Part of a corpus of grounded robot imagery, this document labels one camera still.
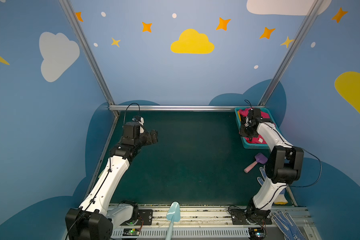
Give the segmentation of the teal plastic basket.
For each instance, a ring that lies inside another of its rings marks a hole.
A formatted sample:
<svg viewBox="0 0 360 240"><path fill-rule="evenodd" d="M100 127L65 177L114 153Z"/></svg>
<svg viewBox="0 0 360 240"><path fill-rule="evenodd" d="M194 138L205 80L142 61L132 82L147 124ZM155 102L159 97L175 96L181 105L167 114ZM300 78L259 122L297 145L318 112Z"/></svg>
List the teal plastic basket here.
<svg viewBox="0 0 360 240"><path fill-rule="evenodd" d="M278 129L278 126L276 125L276 121L273 118L271 112L266 108L258 108L258 109L268 113L272 120L272 123L271 123L271 121L269 121L269 120L261 119L260 123L257 127L258 134L260 134L264 138L266 143L265 144L249 144L246 142L246 139L244 137L240 136L243 146L245 149L259 149L259 150L269 149L269 150L272 150L274 146L281 145L283 143L281 133ZM240 109L235 109L235 116L236 116L238 128L240 130L241 123L240 123L239 116L238 116L238 110L240 110Z"/></svg>

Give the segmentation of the aluminium frame right post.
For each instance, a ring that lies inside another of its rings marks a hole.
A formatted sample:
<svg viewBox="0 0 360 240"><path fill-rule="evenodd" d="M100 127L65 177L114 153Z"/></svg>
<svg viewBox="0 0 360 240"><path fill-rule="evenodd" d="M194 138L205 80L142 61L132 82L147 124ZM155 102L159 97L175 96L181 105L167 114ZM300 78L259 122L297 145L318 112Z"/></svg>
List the aluminium frame right post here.
<svg viewBox="0 0 360 240"><path fill-rule="evenodd" d="M268 87L266 88L263 96L261 97L258 106L264 107L268 100L270 99L272 93L275 91L277 85L279 84L280 80L282 79L285 71L287 70L288 66L290 65L294 55L298 51L300 45L304 41L307 33L309 32L310 28L314 24L316 18L319 15L319 10L323 5L324 0L315 0L311 8L309 9L306 17L304 18L300 28L298 29L295 39L288 48L281 64L279 65L274 77L272 78L271 82L269 83Z"/></svg>

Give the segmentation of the aluminium frame back bar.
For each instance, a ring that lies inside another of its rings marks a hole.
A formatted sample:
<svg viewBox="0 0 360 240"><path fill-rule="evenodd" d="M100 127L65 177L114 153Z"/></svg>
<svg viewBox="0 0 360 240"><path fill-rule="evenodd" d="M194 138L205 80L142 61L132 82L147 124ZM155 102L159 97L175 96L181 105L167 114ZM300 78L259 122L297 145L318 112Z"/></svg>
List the aluminium frame back bar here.
<svg viewBox="0 0 360 240"><path fill-rule="evenodd" d="M149 106L149 105L110 105L111 111L169 111L169 112L232 112L250 106Z"/></svg>

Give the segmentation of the light blue toy shovel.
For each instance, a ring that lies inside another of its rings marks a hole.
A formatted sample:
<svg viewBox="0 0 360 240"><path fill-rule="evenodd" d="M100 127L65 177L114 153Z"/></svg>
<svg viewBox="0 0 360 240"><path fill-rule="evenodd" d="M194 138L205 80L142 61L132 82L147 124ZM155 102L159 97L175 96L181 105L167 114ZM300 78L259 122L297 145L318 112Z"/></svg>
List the light blue toy shovel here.
<svg viewBox="0 0 360 240"><path fill-rule="evenodd" d="M170 222L165 240L171 240L173 235L173 227L175 222L179 222L181 219L180 204L173 202L166 215L167 220Z"/></svg>

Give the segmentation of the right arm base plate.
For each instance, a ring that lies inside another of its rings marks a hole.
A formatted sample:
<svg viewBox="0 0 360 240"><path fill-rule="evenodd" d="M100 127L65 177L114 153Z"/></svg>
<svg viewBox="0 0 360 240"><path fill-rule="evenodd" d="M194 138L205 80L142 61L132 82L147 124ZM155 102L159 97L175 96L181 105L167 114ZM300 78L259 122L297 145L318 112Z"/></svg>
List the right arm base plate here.
<svg viewBox="0 0 360 240"><path fill-rule="evenodd" d="M234 225L271 225L272 220L268 212L266 215L258 214L256 212L247 213L246 209L235 208L231 206L228 209L228 213L231 215L231 219Z"/></svg>

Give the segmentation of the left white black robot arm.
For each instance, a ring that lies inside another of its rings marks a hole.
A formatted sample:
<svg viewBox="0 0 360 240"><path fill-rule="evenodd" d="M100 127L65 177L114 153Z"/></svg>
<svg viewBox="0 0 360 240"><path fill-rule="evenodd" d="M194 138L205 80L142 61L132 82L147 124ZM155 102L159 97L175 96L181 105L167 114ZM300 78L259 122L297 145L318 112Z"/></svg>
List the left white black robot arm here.
<svg viewBox="0 0 360 240"><path fill-rule="evenodd" d="M124 124L121 140L111 149L106 167L92 191L77 209L65 217L67 240L109 240L114 228L139 221L137 203L124 201L109 210L113 194L124 173L143 146L158 142L158 132L148 132L144 119L135 116Z"/></svg>

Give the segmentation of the green circuit board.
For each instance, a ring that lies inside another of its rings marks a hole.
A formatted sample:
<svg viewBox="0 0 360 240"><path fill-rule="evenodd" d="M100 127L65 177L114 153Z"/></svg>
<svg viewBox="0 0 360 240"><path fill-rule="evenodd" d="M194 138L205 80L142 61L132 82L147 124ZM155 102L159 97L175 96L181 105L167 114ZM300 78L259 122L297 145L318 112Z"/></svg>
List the green circuit board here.
<svg viewBox="0 0 360 240"><path fill-rule="evenodd" d="M266 233L262 229L249 228L249 235L250 240L263 240L266 236Z"/></svg>
<svg viewBox="0 0 360 240"><path fill-rule="evenodd" d="M138 229L123 229L123 237L138 237L140 230Z"/></svg>

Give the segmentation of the blue dotted glove on table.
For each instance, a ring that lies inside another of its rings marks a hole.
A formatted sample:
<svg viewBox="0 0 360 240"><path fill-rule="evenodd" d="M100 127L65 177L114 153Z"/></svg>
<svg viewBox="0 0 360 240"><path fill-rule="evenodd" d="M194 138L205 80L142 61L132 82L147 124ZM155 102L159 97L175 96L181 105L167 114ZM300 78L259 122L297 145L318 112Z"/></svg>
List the blue dotted glove on table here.
<svg viewBox="0 0 360 240"><path fill-rule="evenodd" d="M264 167L259 168L261 176L257 177L258 183L262 186L264 184L266 176L266 171ZM283 189L280 194L275 198L274 204L276 205L286 205L288 200L285 197L286 189Z"/></svg>

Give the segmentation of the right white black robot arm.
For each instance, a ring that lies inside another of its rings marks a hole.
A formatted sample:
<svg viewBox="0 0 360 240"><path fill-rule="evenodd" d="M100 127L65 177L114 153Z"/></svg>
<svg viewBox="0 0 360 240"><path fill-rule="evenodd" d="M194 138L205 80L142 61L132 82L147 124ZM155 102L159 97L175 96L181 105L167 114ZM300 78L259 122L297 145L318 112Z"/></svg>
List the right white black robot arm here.
<svg viewBox="0 0 360 240"><path fill-rule="evenodd" d="M271 119L262 117L259 108L249 109L241 125L240 135L249 139L261 136L271 151L265 164L264 183L250 200L245 211L245 218L249 224L260 225L269 218L277 196L300 178L304 151L290 144Z"/></svg>

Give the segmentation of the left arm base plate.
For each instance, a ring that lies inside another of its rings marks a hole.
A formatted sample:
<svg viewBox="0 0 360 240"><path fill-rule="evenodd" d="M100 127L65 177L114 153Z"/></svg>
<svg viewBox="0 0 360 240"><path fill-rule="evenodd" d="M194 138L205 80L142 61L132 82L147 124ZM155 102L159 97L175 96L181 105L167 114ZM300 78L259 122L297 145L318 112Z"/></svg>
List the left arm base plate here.
<svg viewBox="0 0 360 240"><path fill-rule="evenodd" d="M124 222L122 226L151 226L153 221L153 210L139 209L138 218L135 221Z"/></svg>

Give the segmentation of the right green circuit board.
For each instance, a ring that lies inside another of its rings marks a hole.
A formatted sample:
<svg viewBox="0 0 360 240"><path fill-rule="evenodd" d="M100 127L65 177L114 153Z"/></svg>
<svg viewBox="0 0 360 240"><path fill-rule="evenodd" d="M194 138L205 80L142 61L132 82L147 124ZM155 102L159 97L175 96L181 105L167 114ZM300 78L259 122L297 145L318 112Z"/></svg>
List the right green circuit board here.
<svg viewBox="0 0 360 240"><path fill-rule="evenodd" d="M250 240L263 240L266 236L266 233L262 229L249 228L249 235Z"/></svg>

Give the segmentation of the magenta pink t-shirt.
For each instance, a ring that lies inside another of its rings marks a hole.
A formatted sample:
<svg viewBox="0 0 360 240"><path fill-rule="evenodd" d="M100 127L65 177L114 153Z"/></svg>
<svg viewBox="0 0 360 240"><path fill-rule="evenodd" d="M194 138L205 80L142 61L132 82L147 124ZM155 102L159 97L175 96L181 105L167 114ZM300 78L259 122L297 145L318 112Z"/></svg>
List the magenta pink t-shirt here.
<svg viewBox="0 0 360 240"><path fill-rule="evenodd" d="M261 119L269 120L272 123L272 120L271 120L270 115L268 113L261 110L261 115L262 115L262 117L258 119L259 123L260 123ZM239 120L240 120L240 123L241 123L241 116L239 114L239 110L238 110L238 116L239 116ZM253 138L252 141L249 141L247 138L245 138L245 139L246 139L246 142L249 143L249 144L265 144L266 143L266 141L264 140L264 138L260 134L259 134L259 136L257 138Z"/></svg>

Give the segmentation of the left green circuit board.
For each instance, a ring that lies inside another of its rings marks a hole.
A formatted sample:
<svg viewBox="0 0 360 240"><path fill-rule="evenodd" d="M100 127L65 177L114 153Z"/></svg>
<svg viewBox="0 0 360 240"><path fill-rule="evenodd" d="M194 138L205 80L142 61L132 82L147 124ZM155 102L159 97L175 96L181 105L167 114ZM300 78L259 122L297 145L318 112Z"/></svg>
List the left green circuit board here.
<svg viewBox="0 0 360 240"><path fill-rule="evenodd" d="M138 237L140 230L138 229L123 229L123 237Z"/></svg>

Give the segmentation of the aluminium frame left post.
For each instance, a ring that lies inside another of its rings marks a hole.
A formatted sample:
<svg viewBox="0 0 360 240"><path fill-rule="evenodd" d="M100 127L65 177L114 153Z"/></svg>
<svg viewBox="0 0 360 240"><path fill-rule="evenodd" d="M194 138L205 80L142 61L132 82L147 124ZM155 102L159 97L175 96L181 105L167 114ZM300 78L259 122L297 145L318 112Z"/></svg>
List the aluminium frame left post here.
<svg viewBox="0 0 360 240"><path fill-rule="evenodd" d="M87 38L84 34L84 31L79 23L79 20L76 16L76 13L74 12L73 5L71 1L69 0L59 0L59 3L67 17L67 19L70 22L70 25L80 43L80 46L89 62L89 65L98 81L98 84L109 104L109 107L115 104L115 101L112 97L111 91L104 79L104 76L100 70L100 67L95 59L95 56L91 50L91 47L87 41Z"/></svg>

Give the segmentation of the blue dotted glove on rail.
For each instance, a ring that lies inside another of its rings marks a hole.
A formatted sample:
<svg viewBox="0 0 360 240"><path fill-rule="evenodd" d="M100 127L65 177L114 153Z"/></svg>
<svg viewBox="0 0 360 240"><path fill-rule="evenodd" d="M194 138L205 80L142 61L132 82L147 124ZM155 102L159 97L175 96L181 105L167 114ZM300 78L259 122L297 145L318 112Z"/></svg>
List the blue dotted glove on rail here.
<svg viewBox="0 0 360 240"><path fill-rule="evenodd" d="M285 240L306 240L305 236L288 212L277 210L272 213L272 219L284 234Z"/></svg>

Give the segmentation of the aluminium frame post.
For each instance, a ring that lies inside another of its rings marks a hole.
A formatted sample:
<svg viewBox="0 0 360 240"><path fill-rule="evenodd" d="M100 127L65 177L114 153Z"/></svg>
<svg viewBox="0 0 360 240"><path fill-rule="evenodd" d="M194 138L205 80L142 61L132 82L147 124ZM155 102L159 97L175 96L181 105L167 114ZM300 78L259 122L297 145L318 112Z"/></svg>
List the aluminium frame post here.
<svg viewBox="0 0 360 240"><path fill-rule="evenodd" d="M314 24L316 18L319 15L319 10L323 5L324 0L315 0L311 8L309 9L306 17L304 18L300 28L298 29L295 39L288 48L281 64L279 65L274 77L272 78L271 82L269 83L268 87L266 88L263 96L261 97L258 106L264 107L268 100L270 99L272 93L275 91L277 85L279 84L280 80L282 79L285 71L287 70L288 66L290 65L294 55L298 51L300 45L304 41L307 33L309 32L310 28Z"/></svg>
<svg viewBox="0 0 360 240"><path fill-rule="evenodd" d="M104 79L104 76L100 70L100 67L95 59L95 56L91 50L91 47L87 41L87 38L84 34L84 31L79 23L79 20L76 16L76 13L74 12L73 5L71 1L69 0L59 0L59 3L67 17L67 19L70 22L70 25L80 43L80 46L89 62L89 65L98 81L98 84L109 104L109 107L115 104L115 101L112 97L111 91Z"/></svg>

